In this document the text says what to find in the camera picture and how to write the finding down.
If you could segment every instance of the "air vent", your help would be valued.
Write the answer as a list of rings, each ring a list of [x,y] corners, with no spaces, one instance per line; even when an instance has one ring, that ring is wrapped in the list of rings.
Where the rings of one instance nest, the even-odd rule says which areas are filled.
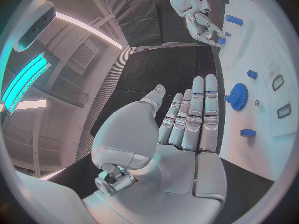
[[[86,69],[98,52],[99,49],[89,39],[86,39],[74,52],[71,59]]]

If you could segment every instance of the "ribbed panel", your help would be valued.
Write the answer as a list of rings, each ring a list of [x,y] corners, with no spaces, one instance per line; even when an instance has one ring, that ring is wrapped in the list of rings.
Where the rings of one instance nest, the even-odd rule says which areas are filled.
[[[94,138],[89,134],[90,130],[93,127],[97,117],[100,115],[109,97],[112,95],[117,81],[122,73],[124,65],[129,55],[132,53],[133,51],[130,49],[130,47],[126,46],[114,62],[113,66],[110,68],[107,76],[105,77],[85,120],[79,139],[76,161],[84,158],[87,154],[90,153],[94,140]]]

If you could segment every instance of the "cyan light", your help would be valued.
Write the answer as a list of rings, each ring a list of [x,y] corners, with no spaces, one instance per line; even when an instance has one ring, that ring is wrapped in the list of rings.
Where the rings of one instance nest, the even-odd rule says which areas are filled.
[[[11,92],[8,94],[8,97],[5,101],[5,106],[10,110],[13,103],[15,103],[15,100],[17,97],[19,97],[19,94],[23,90],[23,88],[26,86],[26,84],[32,80],[33,77],[36,76],[37,73],[39,73],[39,70],[43,68],[47,64],[46,58],[42,58],[39,60],[36,64],[33,64],[25,73],[22,75],[22,77],[16,82],[14,87],[12,88]]]
[[[12,104],[12,106],[10,107],[10,110],[9,110],[9,112],[10,112],[10,114],[12,114],[14,111],[15,111],[15,109],[16,109],[16,107],[17,107],[17,105],[19,104],[19,102],[20,102],[20,100],[21,100],[21,98],[23,97],[23,95],[26,93],[26,91],[29,89],[29,87],[33,84],[33,82],[34,81],[36,81],[36,79],[38,78],[38,77],[40,77],[40,75],[42,74],[42,73],[44,73],[46,70],[48,69],[48,66],[47,66],[47,64],[44,66],[44,67],[42,67],[29,81],[28,81],[28,83],[23,87],[23,89],[19,92],[19,94],[18,94],[18,96],[16,97],[16,99],[14,100],[14,102],[13,102],[13,104]]]
[[[9,85],[9,87],[7,88],[7,90],[5,91],[3,97],[2,97],[2,102],[5,103],[6,99],[8,98],[8,95],[10,94],[10,92],[12,91],[12,89],[14,88],[14,86],[16,85],[16,83],[21,79],[21,77],[35,64],[37,63],[42,57],[43,57],[44,53],[41,53],[40,55],[38,55],[37,57],[35,57],[32,61],[30,61],[17,75],[16,77],[13,79],[13,81],[11,82],[11,84]]]

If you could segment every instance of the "metal grating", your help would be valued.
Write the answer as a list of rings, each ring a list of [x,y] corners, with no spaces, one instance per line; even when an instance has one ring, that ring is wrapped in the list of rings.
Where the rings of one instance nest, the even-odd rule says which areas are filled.
[[[89,61],[95,56],[95,53],[88,48],[87,45],[82,43],[79,48],[74,52],[71,58],[79,65],[86,67]]]
[[[91,105],[91,108],[89,110],[89,113],[87,115],[87,118],[85,120],[81,137],[79,139],[78,149],[77,149],[77,155],[76,155],[76,161],[80,160],[81,158],[84,158],[86,155],[88,155],[91,151],[92,143],[93,143],[93,136],[91,136],[90,130],[92,126],[94,125],[97,117],[101,113],[104,105],[108,101],[109,97],[112,95],[115,86],[118,82],[118,79],[122,73],[122,70],[124,68],[124,65],[129,57],[130,54],[132,54],[133,51],[130,49],[129,46],[126,46],[112,67],[110,68],[107,76],[105,77],[97,95],[95,96],[95,99]]]

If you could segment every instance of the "white pegboard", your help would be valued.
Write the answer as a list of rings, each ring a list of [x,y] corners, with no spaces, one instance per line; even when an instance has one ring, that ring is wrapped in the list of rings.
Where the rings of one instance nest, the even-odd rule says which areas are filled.
[[[292,150],[298,124],[298,88],[293,63],[282,42],[280,32],[267,14],[250,0],[230,0],[225,16],[243,19],[243,26],[224,21],[229,32],[219,53],[225,93],[238,82],[247,86],[248,102],[241,111],[226,104],[224,135],[220,157],[250,172],[276,180]],[[256,80],[247,71],[258,73]],[[274,91],[273,79],[281,75],[284,84]],[[255,106],[255,100],[265,104]],[[290,104],[289,116],[278,119],[277,109]],[[252,129],[256,137],[241,137],[240,130]]]

